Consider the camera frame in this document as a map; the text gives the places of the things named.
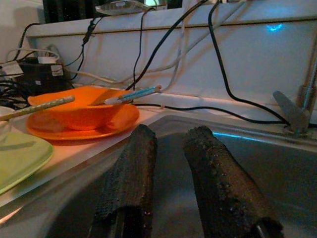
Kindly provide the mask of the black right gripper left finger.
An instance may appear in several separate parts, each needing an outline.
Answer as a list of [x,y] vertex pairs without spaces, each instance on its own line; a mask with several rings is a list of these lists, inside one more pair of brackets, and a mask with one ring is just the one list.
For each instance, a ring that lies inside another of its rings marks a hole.
[[157,138],[146,125],[131,133],[105,182],[90,228],[92,238],[149,238],[152,232]]

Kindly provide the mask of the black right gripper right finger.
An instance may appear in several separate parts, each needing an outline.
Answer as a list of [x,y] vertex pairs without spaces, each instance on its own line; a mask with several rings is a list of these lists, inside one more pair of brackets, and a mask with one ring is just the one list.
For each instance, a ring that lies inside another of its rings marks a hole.
[[282,238],[283,226],[251,176],[206,126],[183,143],[207,238]]

